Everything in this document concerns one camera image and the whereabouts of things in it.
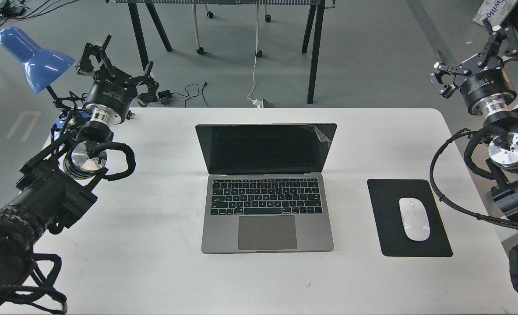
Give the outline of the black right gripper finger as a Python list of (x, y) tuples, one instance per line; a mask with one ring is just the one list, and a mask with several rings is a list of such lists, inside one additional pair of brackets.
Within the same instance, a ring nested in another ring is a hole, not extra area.
[(511, 24), (492, 26), (490, 20), (482, 20), (489, 38), (478, 54), (478, 68), (503, 67), (518, 60), (518, 32)]
[(433, 65), (430, 80), (440, 96), (449, 98), (469, 78), (470, 70), (462, 65), (447, 65), (445, 56), (439, 50), (435, 50), (435, 56), (437, 61)]

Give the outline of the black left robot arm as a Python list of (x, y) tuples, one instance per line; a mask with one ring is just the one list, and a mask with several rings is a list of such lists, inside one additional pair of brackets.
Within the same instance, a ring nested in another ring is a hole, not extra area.
[(21, 168), (19, 195), (0, 209), (0, 306), (9, 302), (64, 315), (66, 296), (54, 288), (61, 258), (36, 253), (35, 243), (75, 224), (97, 201), (99, 181), (118, 181), (135, 170), (134, 151), (113, 141), (113, 124), (131, 117), (137, 100), (147, 106), (157, 99), (153, 62), (134, 77), (112, 65), (106, 54), (111, 40), (87, 43), (77, 73), (93, 77), (89, 92), (59, 98), (51, 84), (74, 63), (60, 52), (41, 48), (18, 28), (0, 32), (0, 44), (23, 65), (33, 92), (50, 92), (61, 116), (51, 128), (50, 143)]

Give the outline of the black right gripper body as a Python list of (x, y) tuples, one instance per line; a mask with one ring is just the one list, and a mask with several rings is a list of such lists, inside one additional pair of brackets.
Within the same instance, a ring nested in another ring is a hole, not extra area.
[(502, 58), (491, 56), (486, 62), (482, 62), (483, 68), (481, 68), (478, 66), (479, 56), (478, 53), (464, 60), (461, 65), (469, 70), (469, 73), (466, 76), (459, 76), (464, 80), (459, 86), (459, 91), (471, 115), (483, 115), (483, 98), (499, 94), (504, 103), (509, 105), (517, 96), (504, 70)]

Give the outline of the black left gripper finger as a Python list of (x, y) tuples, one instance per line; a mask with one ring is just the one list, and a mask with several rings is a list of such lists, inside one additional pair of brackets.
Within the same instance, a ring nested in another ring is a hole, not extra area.
[(112, 63), (106, 54), (106, 48), (110, 43), (112, 36), (108, 35), (102, 45), (93, 45), (90, 42), (85, 44), (82, 56), (77, 62), (77, 73), (83, 76), (95, 76), (94, 66), (90, 59), (94, 56), (98, 63), (103, 64), (106, 77), (115, 78), (115, 70), (113, 70)]
[(154, 62), (150, 61), (145, 68), (144, 74), (131, 79), (131, 83), (134, 84), (134, 86), (137, 87), (144, 85), (147, 88), (146, 92), (141, 92), (135, 96), (135, 100), (137, 100), (139, 105), (149, 105), (151, 102), (156, 102), (158, 100), (157, 90), (159, 88), (159, 83), (155, 81), (152, 76), (153, 66)]

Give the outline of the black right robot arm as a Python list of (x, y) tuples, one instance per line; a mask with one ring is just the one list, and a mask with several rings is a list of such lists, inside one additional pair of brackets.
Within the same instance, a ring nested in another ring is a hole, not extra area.
[(447, 65), (436, 51), (430, 80), (439, 95), (459, 91), (469, 114), (483, 116), (483, 128), (473, 134), (464, 160), (482, 178), (495, 181), (491, 196), (505, 217), (518, 223), (518, 108), (509, 109), (517, 93), (504, 64), (518, 60), (518, 32), (510, 24), (483, 25), (489, 39), (481, 52), (458, 66)]

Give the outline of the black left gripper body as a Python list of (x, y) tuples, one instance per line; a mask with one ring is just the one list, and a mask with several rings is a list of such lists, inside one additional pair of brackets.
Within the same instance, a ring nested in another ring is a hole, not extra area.
[(104, 70), (95, 72), (92, 88), (85, 98), (85, 111), (91, 121), (112, 125), (127, 119), (131, 102), (139, 94), (131, 83), (132, 78), (121, 70), (115, 70), (115, 78), (106, 77)]

